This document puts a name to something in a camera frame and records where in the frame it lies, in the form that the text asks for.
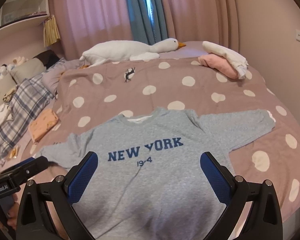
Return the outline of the grey New York sweatshirt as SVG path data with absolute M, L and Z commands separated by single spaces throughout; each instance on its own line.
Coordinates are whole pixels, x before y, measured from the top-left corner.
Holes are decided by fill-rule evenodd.
M 200 168 L 201 154 L 231 167 L 231 151 L 274 126 L 260 109 L 198 116 L 157 108 L 136 119 L 118 115 L 39 155 L 70 169 L 97 154 L 98 168 L 74 205 L 95 239 L 203 239 L 224 205 Z

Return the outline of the folded pink garment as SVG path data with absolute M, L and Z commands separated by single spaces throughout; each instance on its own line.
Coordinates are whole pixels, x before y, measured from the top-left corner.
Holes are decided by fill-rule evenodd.
M 215 69 L 230 79 L 238 79 L 238 72 L 224 57 L 207 54 L 198 57 L 198 62 L 201 66 Z

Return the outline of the teal curtain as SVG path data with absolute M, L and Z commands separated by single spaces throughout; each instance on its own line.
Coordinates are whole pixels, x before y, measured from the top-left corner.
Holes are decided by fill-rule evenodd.
M 162 0 L 126 0 L 135 41 L 154 45 L 168 38 Z

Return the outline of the folded orange garment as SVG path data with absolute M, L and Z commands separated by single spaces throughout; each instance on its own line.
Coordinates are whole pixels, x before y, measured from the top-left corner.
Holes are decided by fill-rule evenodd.
M 32 141 L 38 143 L 58 121 L 59 118 L 52 109 L 48 108 L 43 110 L 38 117 L 29 124 L 28 130 Z

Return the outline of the folded white garment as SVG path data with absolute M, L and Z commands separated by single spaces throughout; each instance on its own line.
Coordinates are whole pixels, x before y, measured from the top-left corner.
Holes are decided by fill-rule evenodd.
M 234 50 L 209 41 L 203 41 L 202 46 L 207 54 L 216 54 L 227 59 L 227 61 L 238 72 L 238 79 L 241 80 L 245 78 L 248 68 L 248 62 L 244 56 Z

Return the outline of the plaid blue white pillow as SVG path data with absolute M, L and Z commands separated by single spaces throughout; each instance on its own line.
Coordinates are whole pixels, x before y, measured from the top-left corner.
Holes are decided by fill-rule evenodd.
M 0 124 L 0 159 L 8 156 L 25 134 L 31 121 L 53 99 L 53 94 L 42 83 L 43 74 L 25 79 L 9 103 L 11 120 Z

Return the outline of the pink curtain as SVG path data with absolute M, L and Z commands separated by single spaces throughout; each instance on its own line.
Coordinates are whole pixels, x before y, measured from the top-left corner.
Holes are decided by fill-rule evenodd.
M 111 40 L 134 40 L 126 0 L 49 0 L 67 59 Z M 168 38 L 239 49 L 235 0 L 162 0 Z

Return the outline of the white wall shelf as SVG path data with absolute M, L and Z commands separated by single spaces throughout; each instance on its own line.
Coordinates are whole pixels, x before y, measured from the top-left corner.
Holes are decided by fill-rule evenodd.
M 48 0 L 6 0 L 0 8 L 0 28 L 28 18 L 49 14 Z

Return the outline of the pink polka dot duvet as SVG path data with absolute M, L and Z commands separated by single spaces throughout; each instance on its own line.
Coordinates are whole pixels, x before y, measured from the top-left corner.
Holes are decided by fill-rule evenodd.
M 300 126 L 254 68 L 243 81 L 232 81 L 194 58 L 126 61 L 58 67 L 44 74 L 42 82 L 58 94 L 49 107 L 59 122 L 38 143 L 26 143 L 23 158 L 118 114 L 138 116 L 157 107 L 193 109 L 199 115 L 265 109 L 276 121 L 275 128 L 232 152 L 231 163 L 245 178 L 274 182 L 283 219 L 300 208 Z

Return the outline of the grey pillow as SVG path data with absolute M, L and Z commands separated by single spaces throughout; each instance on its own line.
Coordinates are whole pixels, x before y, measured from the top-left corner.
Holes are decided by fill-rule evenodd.
M 30 59 L 10 71 L 10 75 L 17 84 L 21 84 L 25 79 L 30 79 L 42 72 L 46 67 L 38 58 Z

